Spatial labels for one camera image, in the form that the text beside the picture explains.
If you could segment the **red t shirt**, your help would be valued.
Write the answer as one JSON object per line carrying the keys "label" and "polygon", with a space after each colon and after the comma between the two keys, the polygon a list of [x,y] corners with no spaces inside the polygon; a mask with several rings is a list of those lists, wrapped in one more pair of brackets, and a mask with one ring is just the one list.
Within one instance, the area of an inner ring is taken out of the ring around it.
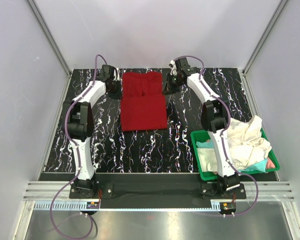
{"label": "red t shirt", "polygon": [[168,127],[162,74],[126,72],[122,76],[120,122],[123,132],[162,130]]}

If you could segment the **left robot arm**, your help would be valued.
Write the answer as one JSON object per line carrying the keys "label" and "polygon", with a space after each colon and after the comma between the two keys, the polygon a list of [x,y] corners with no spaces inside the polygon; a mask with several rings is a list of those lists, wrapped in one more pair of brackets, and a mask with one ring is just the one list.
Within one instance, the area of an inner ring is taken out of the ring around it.
{"label": "left robot arm", "polygon": [[75,98],[64,101],[64,131],[73,150],[75,177],[70,181],[71,192],[86,198],[100,193],[91,158],[91,137],[94,132],[93,107],[97,101],[109,95],[121,96],[120,70],[114,66],[102,65],[87,87]]}

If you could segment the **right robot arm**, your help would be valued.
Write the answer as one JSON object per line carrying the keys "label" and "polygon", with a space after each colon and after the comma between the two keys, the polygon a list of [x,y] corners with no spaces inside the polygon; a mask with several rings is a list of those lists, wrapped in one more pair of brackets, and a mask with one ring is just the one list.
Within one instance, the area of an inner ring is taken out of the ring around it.
{"label": "right robot arm", "polygon": [[165,94],[173,94],[183,85],[194,91],[202,103],[201,125],[213,142],[217,162],[215,193],[222,198],[233,198],[240,191],[239,172],[233,166],[227,130],[231,117],[227,104],[206,83],[203,68],[191,67],[188,56],[180,56],[169,63]]}

